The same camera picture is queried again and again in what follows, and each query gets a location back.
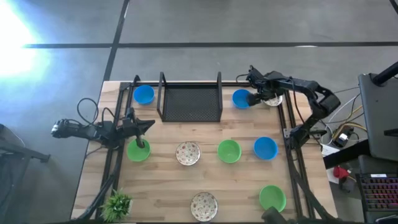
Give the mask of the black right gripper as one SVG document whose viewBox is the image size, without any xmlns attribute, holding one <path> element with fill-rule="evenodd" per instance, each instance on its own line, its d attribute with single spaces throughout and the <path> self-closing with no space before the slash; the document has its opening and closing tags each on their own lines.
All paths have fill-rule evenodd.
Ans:
<svg viewBox="0 0 398 224">
<path fill-rule="evenodd" d="M 259 103 L 265 103 L 268 106 L 279 105 L 279 97 L 274 90 L 271 90 L 268 79 L 252 65 L 249 66 L 247 81 L 252 88 L 257 90 L 256 93 L 250 93 L 247 96 L 247 103 L 249 106 L 254 106 Z"/>
</svg>

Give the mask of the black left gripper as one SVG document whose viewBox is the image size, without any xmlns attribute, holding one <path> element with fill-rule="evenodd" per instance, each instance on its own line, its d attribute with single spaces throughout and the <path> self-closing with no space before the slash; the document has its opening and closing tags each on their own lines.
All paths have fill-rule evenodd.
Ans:
<svg viewBox="0 0 398 224">
<path fill-rule="evenodd" d="M 148 130 L 155 123 L 155 120 L 140 120 L 136 117 L 133 107 L 127 109 L 125 118 L 122 120 L 123 131 L 125 136 L 135 136 L 136 143 L 139 148 L 144 148 L 145 144 L 141 138 L 144 130 Z"/>
</svg>

